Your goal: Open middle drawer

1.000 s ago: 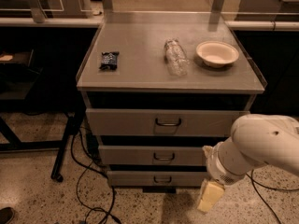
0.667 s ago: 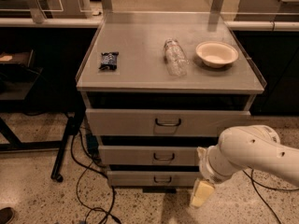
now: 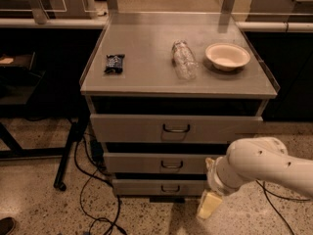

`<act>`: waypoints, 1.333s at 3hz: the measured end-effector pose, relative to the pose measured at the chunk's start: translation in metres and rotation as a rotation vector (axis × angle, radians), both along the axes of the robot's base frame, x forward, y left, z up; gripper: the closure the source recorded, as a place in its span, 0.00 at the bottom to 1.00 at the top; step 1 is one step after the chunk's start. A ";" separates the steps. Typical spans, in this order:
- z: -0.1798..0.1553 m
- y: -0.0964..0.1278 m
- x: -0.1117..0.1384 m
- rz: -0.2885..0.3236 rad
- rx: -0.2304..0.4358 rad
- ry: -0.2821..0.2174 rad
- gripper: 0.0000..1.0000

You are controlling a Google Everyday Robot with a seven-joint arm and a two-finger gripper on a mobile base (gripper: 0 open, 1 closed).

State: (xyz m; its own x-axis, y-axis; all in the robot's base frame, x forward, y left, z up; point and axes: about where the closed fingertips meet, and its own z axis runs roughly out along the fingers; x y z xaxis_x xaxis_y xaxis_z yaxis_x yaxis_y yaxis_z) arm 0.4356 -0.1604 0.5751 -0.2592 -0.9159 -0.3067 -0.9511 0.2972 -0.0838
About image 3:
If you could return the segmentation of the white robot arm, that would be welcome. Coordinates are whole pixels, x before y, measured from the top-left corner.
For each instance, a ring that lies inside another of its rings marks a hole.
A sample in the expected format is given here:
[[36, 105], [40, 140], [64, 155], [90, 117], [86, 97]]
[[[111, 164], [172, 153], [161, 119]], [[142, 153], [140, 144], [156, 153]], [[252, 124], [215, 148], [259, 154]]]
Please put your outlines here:
[[224, 196], [236, 193], [255, 180], [289, 188], [313, 198], [313, 161], [290, 156], [274, 137], [244, 138], [232, 142], [225, 156], [206, 158], [208, 188], [201, 195], [198, 217], [209, 218]]

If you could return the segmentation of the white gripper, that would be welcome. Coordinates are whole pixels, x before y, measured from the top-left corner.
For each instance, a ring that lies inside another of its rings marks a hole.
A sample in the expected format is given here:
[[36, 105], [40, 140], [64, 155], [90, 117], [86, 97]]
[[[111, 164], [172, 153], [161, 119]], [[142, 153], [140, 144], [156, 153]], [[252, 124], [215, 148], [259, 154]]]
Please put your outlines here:
[[197, 217], [201, 219], [209, 218], [222, 204], [221, 196], [233, 194], [242, 186], [242, 179], [231, 168], [226, 157], [216, 160], [206, 158], [205, 163], [208, 186], [213, 192], [204, 190], [201, 195], [197, 211]]

